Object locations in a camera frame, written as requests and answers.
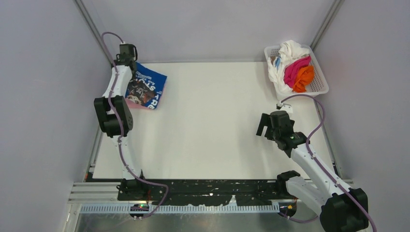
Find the blue printed t shirt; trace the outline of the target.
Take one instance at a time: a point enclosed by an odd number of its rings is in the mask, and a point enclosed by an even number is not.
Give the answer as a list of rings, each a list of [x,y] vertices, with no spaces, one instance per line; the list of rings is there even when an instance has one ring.
[[[129,81],[125,99],[144,103],[151,101],[151,105],[157,108],[163,95],[167,76],[146,68],[138,62],[136,66],[137,71]]]

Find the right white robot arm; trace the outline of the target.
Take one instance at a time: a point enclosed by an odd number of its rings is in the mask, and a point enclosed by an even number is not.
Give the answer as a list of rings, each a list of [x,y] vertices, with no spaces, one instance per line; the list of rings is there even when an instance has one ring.
[[[274,141],[279,150],[310,177],[309,184],[292,170],[277,176],[277,188],[300,199],[319,218],[326,232],[357,232],[369,227],[368,197],[352,188],[327,167],[302,132],[293,129],[294,120],[286,111],[263,113],[256,134]]]

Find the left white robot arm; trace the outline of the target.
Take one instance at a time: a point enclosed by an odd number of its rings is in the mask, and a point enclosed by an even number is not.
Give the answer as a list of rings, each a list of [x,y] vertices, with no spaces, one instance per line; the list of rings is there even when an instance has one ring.
[[[142,191],[144,178],[140,162],[136,160],[131,145],[133,117],[126,103],[129,82],[135,77],[137,50],[133,44],[121,43],[112,64],[112,75],[102,97],[94,99],[100,129],[111,138],[122,163],[122,179],[117,189],[120,193]]]

